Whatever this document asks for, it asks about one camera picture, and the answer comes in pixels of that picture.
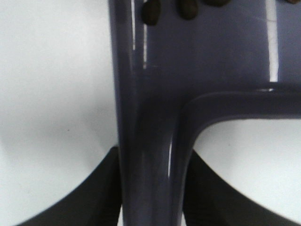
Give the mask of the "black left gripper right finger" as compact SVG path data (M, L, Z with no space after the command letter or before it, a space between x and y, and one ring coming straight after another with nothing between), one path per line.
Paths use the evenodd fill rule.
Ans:
M183 214L188 226L295 226L219 177L195 152L188 165Z

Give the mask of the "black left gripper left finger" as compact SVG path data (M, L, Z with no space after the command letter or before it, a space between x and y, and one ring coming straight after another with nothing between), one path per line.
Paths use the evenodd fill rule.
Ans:
M70 194L23 226L116 226L122 204L119 150L112 147Z

